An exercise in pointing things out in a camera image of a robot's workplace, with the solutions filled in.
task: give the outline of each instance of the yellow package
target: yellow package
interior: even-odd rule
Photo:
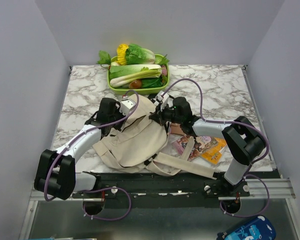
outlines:
[[[215,137],[215,139],[217,140],[218,144],[201,154],[201,157],[214,165],[216,165],[222,157],[220,150],[227,145],[226,140],[217,137]]]

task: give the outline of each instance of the white wall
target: white wall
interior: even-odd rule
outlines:
[[[286,0],[248,66],[278,168],[300,208],[300,0]]]
[[[284,0],[36,0],[70,65],[134,42],[174,64],[247,64]]]
[[[0,1],[0,240],[16,240],[69,67],[33,0]]]

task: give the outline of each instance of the basket of vegetables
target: basket of vegetables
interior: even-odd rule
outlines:
[[[159,93],[169,84],[166,56],[154,54],[137,44],[121,44],[115,57],[100,51],[97,63],[109,65],[106,67],[107,82],[115,94],[124,95],[127,90],[134,89],[138,94],[148,95]]]

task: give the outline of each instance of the gray floor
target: gray floor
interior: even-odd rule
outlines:
[[[241,214],[262,208],[263,200],[245,200]],[[102,217],[118,217],[124,209],[106,209]],[[297,240],[286,201],[271,200],[266,216],[277,232],[277,240]],[[38,205],[30,238],[97,238],[98,240],[215,240],[242,219],[223,215],[218,208],[132,209],[122,220],[106,222],[84,217],[81,203],[43,202]]]

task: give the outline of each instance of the marble tabletop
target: marble tabletop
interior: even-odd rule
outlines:
[[[214,120],[233,120],[246,116],[254,126],[258,126],[256,112],[241,70],[237,65],[170,65],[170,84],[181,78],[195,80],[203,91],[203,115]],[[182,81],[175,85],[169,94],[183,96],[191,105],[192,112],[199,114],[200,94],[195,84]],[[74,66],[64,99],[60,119],[55,134],[53,149],[62,146],[77,134],[85,121],[99,108],[102,98],[122,99],[115,95],[107,84],[107,70],[99,65]],[[180,136],[170,136],[173,142]],[[171,144],[162,152],[178,156]],[[195,163],[226,171],[232,160],[228,148],[225,149],[217,165],[210,164],[198,157]],[[252,171],[272,171],[269,156],[257,162]],[[113,173],[97,156],[95,150],[88,150],[76,164],[76,172],[92,171]]]

